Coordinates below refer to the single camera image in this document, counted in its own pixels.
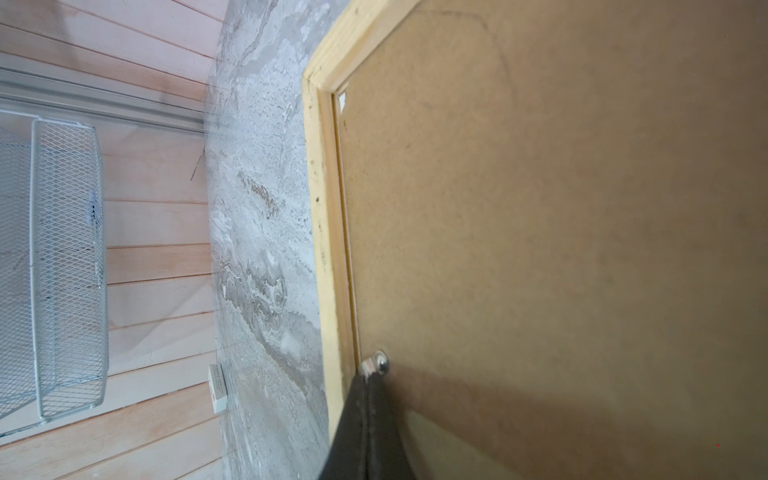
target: white wire basket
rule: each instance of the white wire basket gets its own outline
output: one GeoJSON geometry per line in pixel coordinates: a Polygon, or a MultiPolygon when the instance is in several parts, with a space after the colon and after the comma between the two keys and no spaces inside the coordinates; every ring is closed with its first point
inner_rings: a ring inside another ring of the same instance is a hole
{"type": "Polygon", "coordinates": [[[34,118],[30,141],[0,129],[0,168],[0,419],[36,401],[45,423],[104,401],[107,286],[95,129],[34,118]]]}

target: wooden door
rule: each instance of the wooden door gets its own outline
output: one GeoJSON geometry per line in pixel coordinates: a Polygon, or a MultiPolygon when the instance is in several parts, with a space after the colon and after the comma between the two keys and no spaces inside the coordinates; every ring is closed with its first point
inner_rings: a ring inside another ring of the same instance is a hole
{"type": "Polygon", "coordinates": [[[337,68],[339,345],[422,476],[768,475],[766,18],[428,0],[337,68]]]}

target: marble wall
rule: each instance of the marble wall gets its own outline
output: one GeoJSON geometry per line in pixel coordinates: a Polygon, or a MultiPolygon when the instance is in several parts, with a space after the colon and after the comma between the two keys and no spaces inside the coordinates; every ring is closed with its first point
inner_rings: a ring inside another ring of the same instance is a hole
{"type": "Polygon", "coordinates": [[[225,478],[315,478],[328,425],[301,74],[346,0],[231,0],[207,92],[225,478]]]}

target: wooden wall paneling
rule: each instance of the wooden wall paneling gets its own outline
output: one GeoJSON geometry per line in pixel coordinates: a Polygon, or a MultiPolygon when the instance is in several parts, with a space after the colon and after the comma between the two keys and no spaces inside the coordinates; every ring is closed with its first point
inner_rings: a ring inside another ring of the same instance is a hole
{"type": "Polygon", "coordinates": [[[180,97],[198,101],[205,98],[204,82],[168,74],[6,25],[0,25],[0,51],[180,97]]]}
{"type": "Polygon", "coordinates": [[[176,0],[176,2],[215,18],[219,22],[224,21],[227,6],[230,4],[230,0],[176,0]]]}
{"type": "Polygon", "coordinates": [[[62,480],[86,478],[179,478],[221,457],[218,417],[155,443],[84,468],[62,480]]]}
{"type": "Polygon", "coordinates": [[[107,247],[209,243],[206,204],[104,202],[107,247]]]}
{"type": "Polygon", "coordinates": [[[210,273],[210,245],[107,249],[107,282],[125,283],[210,273]]]}
{"type": "MultiPolygon", "coordinates": [[[[203,353],[174,362],[161,363],[145,369],[132,370],[110,376],[104,402],[95,409],[76,413],[34,429],[0,438],[0,445],[15,442],[31,435],[47,432],[102,413],[143,402],[147,399],[175,392],[208,381],[208,366],[216,363],[216,353],[203,353]]],[[[37,406],[28,405],[12,415],[0,419],[0,432],[7,432],[39,421],[37,406]]]]}
{"type": "Polygon", "coordinates": [[[202,84],[213,65],[211,58],[55,2],[0,0],[0,18],[8,27],[202,84]]]}
{"type": "Polygon", "coordinates": [[[130,157],[102,155],[104,199],[205,204],[202,141],[130,157]]]}
{"type": "Polygon", "coordinates": [[[207,384],[0,447],[3,478],[53,480],[214,416],[207,384]]]}
{"type": "Polygon", "coordinates": [[[214,314],[199,313],[109,331],[109,375],[216,350],[214,314]]]}
{"type": "MultiPolygon", "coordinates": [[[[102,157],[142,158],[146,162],[170,163],[183,169],[184,172],[176,174],[187,179],[192,177],[194,168],[179,164],[178,158],[190,161],[192,157],[196,164],[205,149],[205,138],[200,134],[99,119],[94,119],[91,124],[96,128],[102,157]]],[[[152,199],[139,197],[137,200],[152,199]]]]}
{"type": "Polygon", "coordinates": [[[168,103],[195,111],[202,111],[204,109],[203,102],[199,100],[180,97],[168,91],[153,90],[135,84],[129,84],[122,80],[114,80],[100,75],[89,74],[84,71],[71,70],[70,68],[59,67],[58,65],[31,58],[24,58],[18,55],[10,55],[0,52],[0,65],[12,70],[71,81],[77,84],[85,84],[93,88],[101,88],[103,90],[139,97],[149,101],[168,103]]]}
{"type": "Polygon", "coordinates": [[[211,312],[210,275],[119,283],[107,287],[111,328],[211,312]]]}
{"type": "Polygon", "coordinates": [[[208,465],[203,465],[193,472],[187,473],[178,480],[223,480],[224,465],[221,458],[214,460],[208,465]]]}
{"type": "Polygon", "coordinates": [[[173,0],[58,0],[110,22],[214,58],[221,22],[173,0]]]}

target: small white box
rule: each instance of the small white box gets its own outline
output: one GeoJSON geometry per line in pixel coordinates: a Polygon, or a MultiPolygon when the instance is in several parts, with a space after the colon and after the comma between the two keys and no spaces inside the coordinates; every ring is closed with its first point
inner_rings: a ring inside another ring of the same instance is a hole
{"type": "Polygon", "coordinates": [[[227,407],[227,386],[224,384],[224,374],[218,363],[208,366],[208,386],[210,399],[214,403],[214,413],[222,412],[227,407]]]}

